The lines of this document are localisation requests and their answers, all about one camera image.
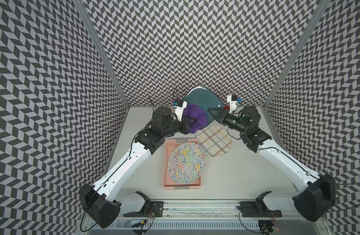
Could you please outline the purple cloth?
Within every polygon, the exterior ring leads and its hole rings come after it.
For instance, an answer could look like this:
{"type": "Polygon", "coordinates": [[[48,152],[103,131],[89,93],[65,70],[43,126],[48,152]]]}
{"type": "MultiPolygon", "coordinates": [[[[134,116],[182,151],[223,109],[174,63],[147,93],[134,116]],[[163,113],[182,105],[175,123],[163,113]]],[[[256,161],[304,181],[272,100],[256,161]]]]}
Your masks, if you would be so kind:
{"type": "Polygon", "coordinates": [[[187,107],[183,111],[183,117],[189,119],[189,133],[191,134],[195,134],[208,124],[205,111],[195,104],[187,104],[187,107]]]}

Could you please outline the white plaid striped plate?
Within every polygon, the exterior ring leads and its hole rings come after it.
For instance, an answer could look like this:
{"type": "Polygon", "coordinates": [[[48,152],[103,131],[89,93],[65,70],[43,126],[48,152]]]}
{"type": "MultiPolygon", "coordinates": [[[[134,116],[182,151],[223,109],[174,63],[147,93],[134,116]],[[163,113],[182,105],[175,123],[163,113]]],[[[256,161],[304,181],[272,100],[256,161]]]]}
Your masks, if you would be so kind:
{"type": "Polygon", "coordinates": [[[209,125],[195,134],[199,145],[207,156],[222,157],[232,148],[232,139],[226,129],[209,125]]]}

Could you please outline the dark teal square plate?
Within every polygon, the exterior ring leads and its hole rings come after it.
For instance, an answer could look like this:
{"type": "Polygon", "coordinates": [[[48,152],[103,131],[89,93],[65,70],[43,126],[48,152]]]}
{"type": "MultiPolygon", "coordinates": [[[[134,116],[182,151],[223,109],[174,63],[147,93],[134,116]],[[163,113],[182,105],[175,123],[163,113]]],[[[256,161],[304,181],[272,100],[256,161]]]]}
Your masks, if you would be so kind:
{"type": "Polygon", "coordinates": [[[195,104],[202,108],[207,117],[207,124],[214,121],[212,115],[208,112],[209,108],[223,108],[224,104],[221,99],[210,89],[199,84],[195,86],[183,98],[188,104],[195,104]]]}

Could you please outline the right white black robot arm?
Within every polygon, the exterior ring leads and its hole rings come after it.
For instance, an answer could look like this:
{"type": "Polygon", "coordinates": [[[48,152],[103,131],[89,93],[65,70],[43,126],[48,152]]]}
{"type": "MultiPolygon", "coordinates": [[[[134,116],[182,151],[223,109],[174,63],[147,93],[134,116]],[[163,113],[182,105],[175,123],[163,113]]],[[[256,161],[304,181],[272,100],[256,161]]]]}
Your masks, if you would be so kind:
{"type": "Polygon", "coordinates": [[[261,116],[256,107],[246,106],[237,115],[225,108],[209,108],[208,112],[218,123],[238,131],[248,149],[270,161],[297,188],[297,193],[274,194],[266,191],[260,194],[255,203],[259,213],[298,212],[305,219],[316,222],[335,206],[335,179],[305,166],[260,129],[261,116]]]}

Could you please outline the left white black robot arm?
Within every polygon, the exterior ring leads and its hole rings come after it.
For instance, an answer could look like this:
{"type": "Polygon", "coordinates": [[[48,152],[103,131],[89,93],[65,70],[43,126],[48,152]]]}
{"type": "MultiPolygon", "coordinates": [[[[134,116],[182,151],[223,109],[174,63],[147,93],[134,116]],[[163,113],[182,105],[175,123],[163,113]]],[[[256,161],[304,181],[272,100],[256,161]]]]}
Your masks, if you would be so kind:
{"type": "Polygon", "coordinates": [[[159,107],[152,119],[132,140],[127,153],[111,170],[92,185],[79,190],[84,214],[90,216],[102,229],[110,226],[120,215],[147,216],[150,198],[140,191],[130,197],[118,198],[118,193],[138,167],[164,144],[165,138],[180,132],[188,134],[196,118],[178,113],[178,107],[159,107]]]}

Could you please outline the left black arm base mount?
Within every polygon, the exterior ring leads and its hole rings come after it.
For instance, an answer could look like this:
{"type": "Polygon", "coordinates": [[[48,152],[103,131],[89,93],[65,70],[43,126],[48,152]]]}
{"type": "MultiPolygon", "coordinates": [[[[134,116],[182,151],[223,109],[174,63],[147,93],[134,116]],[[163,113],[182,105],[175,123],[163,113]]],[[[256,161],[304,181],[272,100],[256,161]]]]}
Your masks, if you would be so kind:
{"type": "Polygon", "coordinates": [[[153,201],[141,191],[123,198],[121,213],[124,217],[144,217],[153,214],[155,217],[162,217],[164,202],[153,201]]]}

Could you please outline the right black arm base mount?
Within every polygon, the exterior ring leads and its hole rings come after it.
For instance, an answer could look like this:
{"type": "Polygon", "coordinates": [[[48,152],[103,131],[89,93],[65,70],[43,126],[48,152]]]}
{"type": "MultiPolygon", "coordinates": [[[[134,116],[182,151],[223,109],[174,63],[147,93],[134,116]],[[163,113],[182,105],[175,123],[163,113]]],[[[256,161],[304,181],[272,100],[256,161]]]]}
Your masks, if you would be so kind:
{"type": "Polygon", "coordinates": [[[272,218],[282,217],[280,210],[272,211],[264,204],[264,197],[271,193],[271,191],[265,191],[256,197],[254,201],[241,201],[237,206],[237,209],[241,212],[242,217],[258,217],[258,218],[272,218]]]}

